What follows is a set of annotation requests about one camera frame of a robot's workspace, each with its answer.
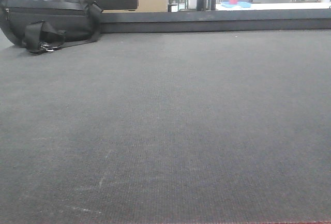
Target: gray carpet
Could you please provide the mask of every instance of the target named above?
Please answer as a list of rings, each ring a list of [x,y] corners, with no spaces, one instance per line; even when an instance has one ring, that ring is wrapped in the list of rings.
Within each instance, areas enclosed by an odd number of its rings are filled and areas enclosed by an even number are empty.
[[[0,223],[331,222],[330,41],[1,34]]]

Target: strap buckle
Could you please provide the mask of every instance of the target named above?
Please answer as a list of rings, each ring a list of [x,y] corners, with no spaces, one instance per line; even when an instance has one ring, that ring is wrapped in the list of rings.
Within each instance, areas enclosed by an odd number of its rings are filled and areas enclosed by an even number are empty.
[[[46,51],[46,52],[54,52],[55,50],[58,50],[60,47],[54,47],[46,42],[41,42],[39,44],[39,50]]]

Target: cardboard box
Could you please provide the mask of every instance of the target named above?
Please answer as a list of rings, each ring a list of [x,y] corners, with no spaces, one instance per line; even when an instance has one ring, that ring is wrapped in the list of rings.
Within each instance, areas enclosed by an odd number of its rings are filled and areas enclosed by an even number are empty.
[[[136,9],[106,9],[104,13],[123,13],[123,12],[168,12],[169,0],[138,0]]]

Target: bag strap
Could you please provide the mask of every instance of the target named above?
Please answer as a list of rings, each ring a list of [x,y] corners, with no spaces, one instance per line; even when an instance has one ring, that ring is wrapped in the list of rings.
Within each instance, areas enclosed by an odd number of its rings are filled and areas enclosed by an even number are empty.
[[[100,15],[102,9],[92,3],[89,8],[89,14],[92,17],[95,30],[88,40],[72,41],[65,43],[65,31],[56,30],[52,25],[45,21],[36,22],[26,26],[23,43],[28,51],[32,53],[52,52],[65,47],[73,47],[81,44],[95,42],[100,37],[101,24]]]
[[[55,30],[51,24],[39,21],[26,26],[23,44],[32,53],[52,52],[65,41],[65,31]]]
[[[100,33],[101,33],[100,19],[101,19],[101,13],[102,13],[102,11],[103,11],[103,9],[101,9],[96,2],[93,2],[90,5],[89,14],[92,17],[93,25],[95,27],[94,33],[91,35],[90,39],[88,39],[88,40],[82,40],[82,41],[66,42],[61,47],[62,48],[64,48],[64,47],[73,47],[73,46],[78,46],[80,44],[88,44],[88,43],[92,43],[92,42],[98,41],[98,39],[100,37]]]

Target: metal clip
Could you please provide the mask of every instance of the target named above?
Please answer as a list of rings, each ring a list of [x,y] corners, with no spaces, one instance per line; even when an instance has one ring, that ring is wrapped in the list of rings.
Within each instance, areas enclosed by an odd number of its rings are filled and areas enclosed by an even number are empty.
[[[54,48],[55,48],[55,47],[53,47],[50,44],[45,43],[45,42],[41,43],[39,45],[39,47],[40,47],[41,50],[47,51],[47,52],[54,52]]]

